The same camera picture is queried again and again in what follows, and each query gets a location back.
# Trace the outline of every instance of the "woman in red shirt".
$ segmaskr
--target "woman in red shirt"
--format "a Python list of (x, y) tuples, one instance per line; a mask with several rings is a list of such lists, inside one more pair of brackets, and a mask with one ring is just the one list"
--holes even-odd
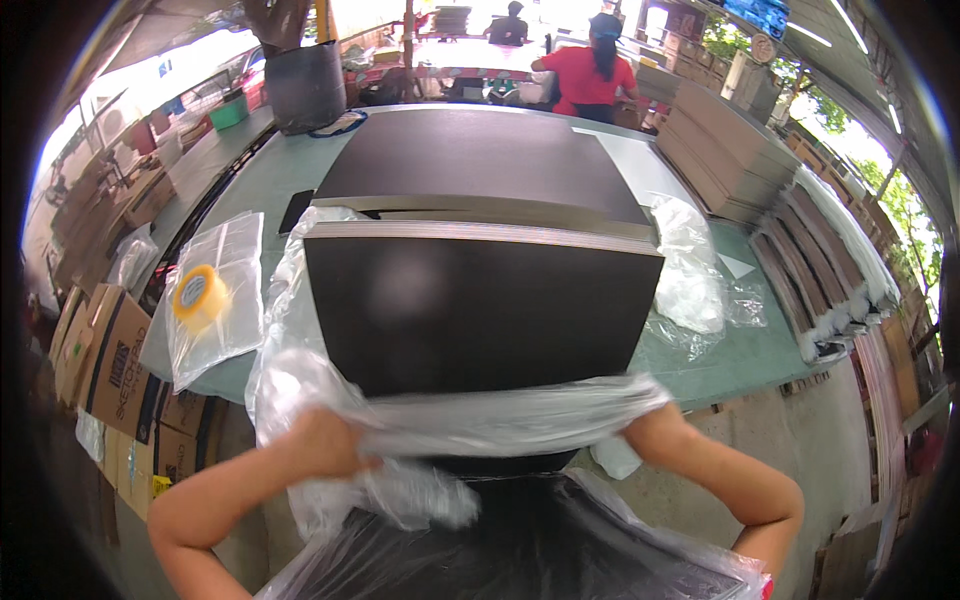
[(534, 71), (557, 74), (561, 98), (554, 112), (612, 124), (618, 87), (631, 100), (640, 97), (633, 69), (616, 55), (616, 40), (622, 31), (619, 19), (601, 12), (590, 20), (589, 48), (563, 48), (534, 60)]

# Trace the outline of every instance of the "packing tape roll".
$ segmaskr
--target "packing tape roll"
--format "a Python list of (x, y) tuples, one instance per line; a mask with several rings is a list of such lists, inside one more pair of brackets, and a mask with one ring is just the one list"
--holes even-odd
[(229, 305), (227, 285), (210, 265), (191, 269), (180, 280), (174, 294), (174, 316), (194, 335), (202, 332), (216, 321), (221, 313), (229, 310)]

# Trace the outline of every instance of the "ponytail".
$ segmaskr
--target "ponytail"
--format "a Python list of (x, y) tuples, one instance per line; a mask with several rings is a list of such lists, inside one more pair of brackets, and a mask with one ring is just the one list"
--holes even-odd
[(613, 79), (613, 61), (616, 60), (616, 38), (598, 37), (593, 46), (593, 61), (596, 62), (597, 72), (603, 76), (603, 81)]
[(616, 61), (616, 41), (623, 31), (620, 19), (600, 12), (590, 20), (590, 38), (593, 46), (593, 61), (597, 73), (605, 82), (613, 79), (613, 64)]

